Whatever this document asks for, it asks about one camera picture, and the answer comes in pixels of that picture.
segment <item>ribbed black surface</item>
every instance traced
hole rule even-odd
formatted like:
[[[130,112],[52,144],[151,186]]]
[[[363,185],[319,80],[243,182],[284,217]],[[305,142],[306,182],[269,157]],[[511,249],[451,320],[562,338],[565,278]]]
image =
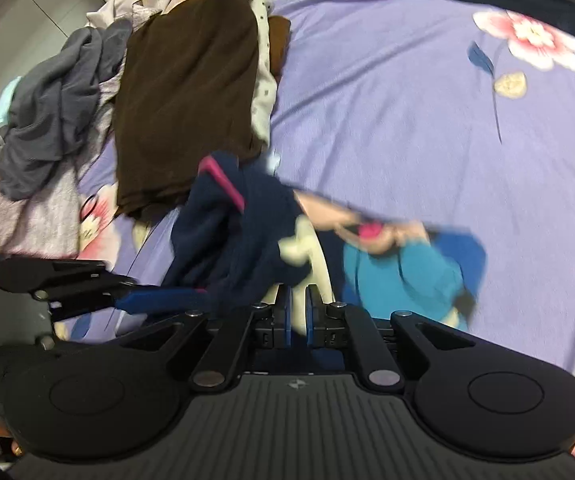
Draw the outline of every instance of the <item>ribbed black surface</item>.
[[[10,472],[18,480],[575,480],[575,459],[473,460],[424,433],[402,400],[369,394],[350,376],[247,375],[231,392],[195,399],[140,455],[78,466],[27,456]]]

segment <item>bed sheet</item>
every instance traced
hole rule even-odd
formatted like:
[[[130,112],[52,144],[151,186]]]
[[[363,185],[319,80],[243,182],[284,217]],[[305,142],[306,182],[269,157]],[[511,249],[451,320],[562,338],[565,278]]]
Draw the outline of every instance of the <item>bed sheet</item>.
[[[488,251],[472,332],[575,370],[575,40],[544,29],[560,52],[512,52],[513,27],[538,24],[451,0],[275,2],[293,23],[277,176],[376,218],[470,230]],[[111,220],[115,165],[110,143],[80,184],[81,258],[160,283],[176,212],[150,234]],[[138,322],[103,311],[64,330],[98,341]]]

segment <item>gray cloth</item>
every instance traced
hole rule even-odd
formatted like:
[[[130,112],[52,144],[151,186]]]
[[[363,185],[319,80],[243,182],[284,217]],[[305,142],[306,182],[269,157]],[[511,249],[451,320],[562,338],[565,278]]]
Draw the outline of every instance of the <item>gray cloth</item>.
[[[21,79],[0,150],[0,190],[6,197],[30,198],[60,160],[85,144],[99,83],[118,73],[131,33],[129,20],[117,20],[105,30],[80,28],[59,54]]]

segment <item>brown cloth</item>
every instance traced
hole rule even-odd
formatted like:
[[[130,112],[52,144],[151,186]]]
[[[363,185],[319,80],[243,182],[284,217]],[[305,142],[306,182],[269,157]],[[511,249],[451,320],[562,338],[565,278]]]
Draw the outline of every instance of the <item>brown cloth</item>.
[[[269,25],[269,71],[278,84],[281,81],[292,22],[283,16],[270,16],[267,25]]]
[[[120,212],[185,202],[211,152],[260,153],[250,116],[257,68],[250,0],[186,0],[130,37],[113,117]]]

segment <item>pink tongue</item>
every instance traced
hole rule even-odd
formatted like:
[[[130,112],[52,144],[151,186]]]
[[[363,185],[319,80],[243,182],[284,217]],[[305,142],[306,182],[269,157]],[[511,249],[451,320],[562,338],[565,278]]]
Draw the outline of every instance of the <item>pink tongue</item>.
[[[359,238],[376,238],[383,230],[382,224],[360,224],[359,225]]]

